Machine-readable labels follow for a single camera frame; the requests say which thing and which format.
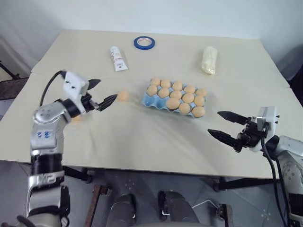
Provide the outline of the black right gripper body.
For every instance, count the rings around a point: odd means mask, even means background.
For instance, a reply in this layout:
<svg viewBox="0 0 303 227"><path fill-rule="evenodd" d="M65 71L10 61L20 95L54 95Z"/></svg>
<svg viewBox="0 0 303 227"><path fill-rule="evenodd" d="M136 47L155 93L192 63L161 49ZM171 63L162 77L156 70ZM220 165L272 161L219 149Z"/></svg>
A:
<svg viewBox="0 0 303 227"><path fill-rule="evenodd" d="M252 120L252 117L238 116L236 123L244 125L245 128L236 138L236 145L233 148L239 153L242 148L249 148L253 152L262 150L261 140L267 137L270 125L268 122L258 124Z"/></svg>

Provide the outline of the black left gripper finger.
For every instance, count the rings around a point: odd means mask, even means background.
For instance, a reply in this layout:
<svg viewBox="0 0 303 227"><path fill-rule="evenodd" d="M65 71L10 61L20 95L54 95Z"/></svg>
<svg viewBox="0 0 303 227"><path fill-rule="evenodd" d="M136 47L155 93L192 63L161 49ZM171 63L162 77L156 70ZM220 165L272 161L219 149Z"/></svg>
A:
<svg viewBox="0 0 303 227"><path fill-rule="evenodd" d="M91 90L92 88L94 88L100 82L101 82L100 79L90 79L89 80L88 90Z"/></svg>
<svg viewBox="0 0 303 227"><path fill-rule="evenodd" d="M98 104L97 110L98 111L103 111L106 108L110 107L113 104L113 102L116 100L116 98L117 98L117 94L110 95L110 96L106 97L103 100L103 102L101 102L100 104Z"/></svg>

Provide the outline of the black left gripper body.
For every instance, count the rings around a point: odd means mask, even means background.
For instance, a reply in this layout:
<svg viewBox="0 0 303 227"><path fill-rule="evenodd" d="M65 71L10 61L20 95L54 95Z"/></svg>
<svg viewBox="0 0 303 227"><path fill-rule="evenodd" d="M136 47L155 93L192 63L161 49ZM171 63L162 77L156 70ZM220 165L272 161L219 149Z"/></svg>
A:
<svg viewBox="0 0 303 227"><path fill-rule="evenodd" d="M99 110L99 105L92 100L92 95L89 93L81 97L81 103L87 113L92 110Z"/></svg>

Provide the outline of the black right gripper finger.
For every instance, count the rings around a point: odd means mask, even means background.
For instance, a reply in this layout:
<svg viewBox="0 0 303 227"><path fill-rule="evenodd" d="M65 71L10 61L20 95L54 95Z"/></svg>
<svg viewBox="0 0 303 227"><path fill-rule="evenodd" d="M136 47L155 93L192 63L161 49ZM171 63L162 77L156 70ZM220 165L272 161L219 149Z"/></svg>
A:
<svg viewBox="0 0 303 227"><path fill-rule="evenodd" d="M222 118L224 118L227 121L230 121L232 123L238 123L241 125L245 125L248 122L248 118L244 117L242 115L230 112L230 111L218 111L218 115L220 115Z"/></svg>
<svg viewBox="0 0 303 227"><path fill-rule="evenodd" d="M219 140L220 142L230 146L230 147L236 147L238 146L238 141L233 138L231 135L219 131L219 130L213 130L213 129L208 129L207 130L210 135L212 135L215 139Z"/></svg>

